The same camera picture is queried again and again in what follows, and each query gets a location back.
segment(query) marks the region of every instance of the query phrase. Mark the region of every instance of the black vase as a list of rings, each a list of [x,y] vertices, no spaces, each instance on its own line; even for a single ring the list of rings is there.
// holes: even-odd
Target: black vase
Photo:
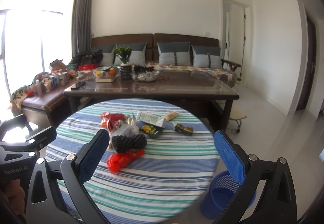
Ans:
[[[132,79],[132,66],[120,66],[120,77],[122,80],[130,80]]]

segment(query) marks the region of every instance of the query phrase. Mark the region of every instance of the round table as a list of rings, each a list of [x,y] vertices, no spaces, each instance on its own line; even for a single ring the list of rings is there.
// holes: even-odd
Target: round table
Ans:
[[[194,132],[192,136],[176,133],[168,122],[159,136],[147,137],[142,157],[115,174],[108,171],[106,164],[115,150],[105,152],[84,186],[112,224],[161,223],[177,215],[207,190],[219,161],[213,135],[197,117],[172,104],[146,99],[110,100],[73,114],[57,128],[57,138],[48,145],[46,160],[76,154],[101,128],[103,112],[136,115],[139,110],[159,116],[176,111],[180,115],[172,121],[192,126]],[[59,186],[73,211],[64,182],[59,180]]]

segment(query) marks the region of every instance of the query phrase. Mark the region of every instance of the doorway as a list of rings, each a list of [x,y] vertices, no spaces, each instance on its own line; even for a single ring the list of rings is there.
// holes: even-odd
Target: doorway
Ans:
[[[304,110],[307,106],[310,92],[312,90],[314,74],[315,74],[315,63],[316,63],[316,25],[311,20],[308,14],[307,17],[307,32],[308,32],[308,58],[305,80],[302,88],[302,93],[300,94],[299,102],[296,110]]]
[[[232,0],[223,0],[223,43],[221,57],[238,63],[243,67],[245,46],[245,16],[244,4]],[[242,68],[237,68],[235,73],[238,81],[241,80]]]

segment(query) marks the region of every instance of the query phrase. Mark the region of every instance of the brown door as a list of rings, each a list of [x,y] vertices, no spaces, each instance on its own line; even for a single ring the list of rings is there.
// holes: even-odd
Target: brown door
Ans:
[[[296,110],[304,110],[306,108],[310,91],[312,89],[314,74],[315,74],[315,62],[316,62],[316,26],[313,21],[307,15],[307,29],[308,29],[308,59],[305,81],[303,90],[300,95],[300,99]]]

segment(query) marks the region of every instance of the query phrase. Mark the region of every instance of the rolling stool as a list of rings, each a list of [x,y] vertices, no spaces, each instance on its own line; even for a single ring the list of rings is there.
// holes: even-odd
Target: rolling stool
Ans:
[[[219,104],[222,109],[224,109],[225,103]],[[242,120],[246,118],[246,115],[243,111],[241,111],[235,104],[232,105],[231,113],[229,115],[229,120],[234,120],[238,124],[236,128],[226,129],[229,131],[235,131],[239,133],[241,130]]]

